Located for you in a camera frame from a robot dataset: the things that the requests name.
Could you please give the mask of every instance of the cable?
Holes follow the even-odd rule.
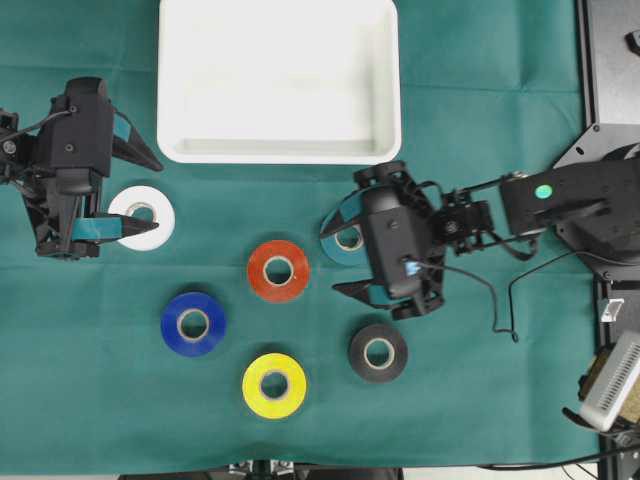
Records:
[[[52,113],[52,114],[48,115],[47,117],[43,118],[42,120],[40,120],[35,125],[31,125],[30,127],[23,128],[22,130],[18,130],[17,132],[13,132],[13,133],[7,135],[6,137],[0,138],[0,143],[4,143],[4,142],[7,142],[9,140],[13,140],[14,138],[19,137],[20,135],[24,135],[25,133],[29,133],[29,132],[31,132],[33,130],[37,130],[38,128],[42,128],[46,123],[50,122],[51,120],[53,120],[55,118],[61,117],[63,115],[71,115],[71,112],[69,110],[64,110],[62,112]]]
[[[569,475],[569,472],[567,472],[567,469],[564,467],[560,467],[562,469],[562,471],[564,472],[564,474],[569,477],[571,480],[576,480],[575,478],[573,478],[571,475]]]
[[[558,468],[566,465],[573,465],[576,463],[586,463],[586,462],[592,462],[594,460],[602,460],[603,458],[613,457],[620,453],[632,452],[634,450],[639,450],[639,449],[640,449],[640,443],[634,443],[633,445],[629,445],[628,447],[614,448],[606,452],[594,453],[592,455],[587,455],[579,458],[572,458],[571,460],[565,460],[562,462],[540,463],[537,465],[522,465],[517,467],[482,465],[482,466],[479,466],[478,468],[482,468],[484,470],[492,470],[494,472],[519,472],[523,470],[545,470],[547,468]]]
[[[493,325],[491,326],[491,330],[493,331],[493,333],[510,333],[513,342],[518,343],[518,334],[513,328],[498,328],[498,295],[496,294],[496,289],[493,287],[493,285],[491,285],[490,282],[476,275],[475,273],[467,272],[466,270],[462,270],[460,268],[449,267],[446,265],[434,265],[432,263],[425,263],[416,260],[414,260],[414,262],[424,268],[432,268],[434,270],[448,270],[451,272],[459,273],[461,275],[465,275],[487,287],[489,289],[489,292],[491,293],[491,302],[493,304]]]
[[[515,312],[514,312],[514,308],[513,308],[513,286],[519,282],[520,280],[522,280],[524,277],[531,275],[532,273],[537,272],[538,270],[542,270],[543,268],[548,267],[549,265],[551,265],[552,263],[557,262],[558,260],[562,260],[563,258],[572,256],[572,255],[583,255],[585,257],[591,257],[595,260],[599,260],[601,262],[604,263],[609,263],[611,265],[618,265],[620,267],[640,267],[640,263],[628,263],[628,262],[621,262],[619,260],[612,260],[610,258],[606,258],[606,257],[601,257],[600,255],[596,255],[595,253],[591,253],[591,252],[587,252],[586,250],[576,250],[574,252],[567,252],[567,253],[563,253],[562,255],[558,255],[556,258],[552,258],[551,260],[538,265],[537,267],[532,268],[531,270],[527,270],[524,273],[521,273],[520,275],[518,275],[516,278],[514,278],[513,280],[511,280],[511,282],[509,282],[509,314],[511,316],[511,330],[514,332],[516,331],[516,321],[515,321]]]
[[[587,475],[589,475],[591,478],[595,478],[596,480],[598,480],[598,476],[594,475],[593,473],[591,473],[589,470],[587,470],[586,468],[584,468],[582,465],[580,465],[579,463],[576,463],[576,467],[578,467],[580,470],[582,470],[584,473],[586,473]]]

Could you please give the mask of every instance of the blue tape roll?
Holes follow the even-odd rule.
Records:
[[[197,339],[191,339],[180,330],[187,314],[198,311],[205,315],[207,328]],[[162,314],[162,337],[174,352],[185,357],[199,357],[209,353],[222,340],[227,329],[224,310],[217,301],[204,293],[184,293],[177,296]]]
[[[320,231],[324,230],[324,227],[329,223],[331,218],[336,214],[337,209],[327,215],[327,218],[322,222]],[[336,263],[340,265],[346,265],[348,267],[357,267],[361,265],[368,265],[369,258],[367,257],[367,250],[364,243],[361,242],[360,246],[353,250],[348,250],[338,245],[338,239],[335,235],[320,239],[320,245],[324,253]]]

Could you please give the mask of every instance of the green tablecloth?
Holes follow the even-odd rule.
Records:
[[[579,135],[572,0],[396,4],[400,158],[416,178],[453,188],[535,172]],[[0,104],[27,125],[69,78],[102,76],[159,154],[157,24],[153,0],[2,2]],[[174,236],[150,253],[116,244],[80,263],[36,258],[18,194],[0,189],[0,472],[175,471],[246,458],[544,462],[595,450],[594,436],[560,413],[576,407],[593,345],[590,274],[577,261],[518,289],[518,345],[491,334],[484,287],[447,275],[444,308],[396,324],[411,354],[404,374],[370,385],[352,372],[348,341],[390,319],[331,290],[365,272],[333,264],[317,240],[354,169],[160,158],[162,174],[117,162],[105,190],[105,203],[139,183],[172,199]],[[274,238],[301,245],[313,266],[306,293],[288,305],[264,303],[245,279],[249,253]],[[562,251],[547,234],[529,266]],[[451,264],[500,288],[506,325],[505,287],[527,265],[499,250]],[[228,313],[227,337],[202,358],[177,356],[160,334],[163,307],[185,289],[210,292]],[[305,405],[283,421],[259,419],[242,401],[243,371],[265,351],[295,356],[308,375]]]

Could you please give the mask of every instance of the white box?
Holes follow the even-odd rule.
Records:
[[[400,150],[391,0],[162,0],[158,144],[183,163],[370,165]]]

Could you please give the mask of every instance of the white tape roll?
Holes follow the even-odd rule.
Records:
[[[118,242],[131,250],[148,251],[162,246],[173,233],[176,215],[169,199],[152,187],[138,186],[123,190],[109,205],[109,213],[132,216],[139,208],[148,208],[153,212],[153,221],[158,228],[150,232],[125,237]]]

